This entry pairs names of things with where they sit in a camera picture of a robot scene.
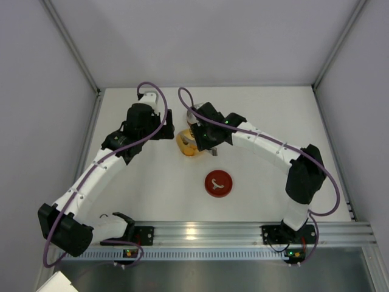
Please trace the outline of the yellow lunch box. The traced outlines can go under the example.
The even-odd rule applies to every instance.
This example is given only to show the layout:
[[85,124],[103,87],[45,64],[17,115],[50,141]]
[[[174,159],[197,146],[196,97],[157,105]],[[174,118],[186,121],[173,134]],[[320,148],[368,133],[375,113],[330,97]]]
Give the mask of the yellow lunch box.
[[189,128],[182,130],[177,134],[176,143],[181,153],[186,157],[193,158],[206,153],[205,150],[200,151],[198,149],[195,137]]

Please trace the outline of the red round lid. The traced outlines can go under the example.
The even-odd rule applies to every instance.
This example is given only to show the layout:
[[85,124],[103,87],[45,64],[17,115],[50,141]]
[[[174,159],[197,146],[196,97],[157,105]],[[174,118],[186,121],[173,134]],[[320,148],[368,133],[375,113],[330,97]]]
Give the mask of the red round lid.
[[224,198],[233,189],[233,179],[223,170],[213,170],[204,180],[206,192],[215,198]]

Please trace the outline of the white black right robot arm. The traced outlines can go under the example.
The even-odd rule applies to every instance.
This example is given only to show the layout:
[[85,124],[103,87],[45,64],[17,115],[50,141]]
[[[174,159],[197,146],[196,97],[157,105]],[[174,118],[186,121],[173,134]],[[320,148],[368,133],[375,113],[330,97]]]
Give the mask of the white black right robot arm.
[[266,139],[266,133],[254,127],[236,113],[223,116],[209,102],[200,103],[187,111],[190,126],[199,151],[214,151],[222,143],[250,150],[279,168],[286,176],[285,191],[289,197],[282,223],[297,232],[308,219],[308,209],[315,193],[320,190],[326,174],[306,155],[322,164],[320,150],[310,144],[297,152],[285,143]]

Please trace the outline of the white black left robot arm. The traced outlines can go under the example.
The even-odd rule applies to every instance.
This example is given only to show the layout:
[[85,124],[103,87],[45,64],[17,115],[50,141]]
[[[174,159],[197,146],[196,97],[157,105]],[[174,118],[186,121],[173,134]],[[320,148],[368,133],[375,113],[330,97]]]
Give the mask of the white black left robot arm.
[[159,102],[166,102],[162,91],[137,93],[137,102],[127,110],[118,130],[107,135],[89,167],[68,191],[53,204],[38,209],[38,219],[46,239],[72,257],[78,257],[90,245],[125,245],[136,236],[135,221],[121,212],[88,218],[94,202],[110,181],[142,151],[148,140],[174,138],[172,111]]

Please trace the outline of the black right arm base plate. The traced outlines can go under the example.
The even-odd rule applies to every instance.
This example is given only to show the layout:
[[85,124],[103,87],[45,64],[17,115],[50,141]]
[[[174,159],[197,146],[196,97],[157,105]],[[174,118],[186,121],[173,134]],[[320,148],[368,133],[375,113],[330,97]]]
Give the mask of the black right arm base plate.
[[265,245],[299,245],[303,243],[303,239],[307,245],[311,245],[317,239],[313,224],[306,224],[298,231],[294,231],[285,224],[263,225],[261,232]]

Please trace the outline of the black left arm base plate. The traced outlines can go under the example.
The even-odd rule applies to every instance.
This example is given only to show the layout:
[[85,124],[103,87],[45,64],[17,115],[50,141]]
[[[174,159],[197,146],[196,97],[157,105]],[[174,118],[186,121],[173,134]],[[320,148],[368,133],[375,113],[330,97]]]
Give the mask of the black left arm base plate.
[[152,246],[154,242],[154,226],[135,226],[132,231],[125,232],[120,238],[109,238],[100,242],[102,246],[124,246],[135,243],[140,246]]

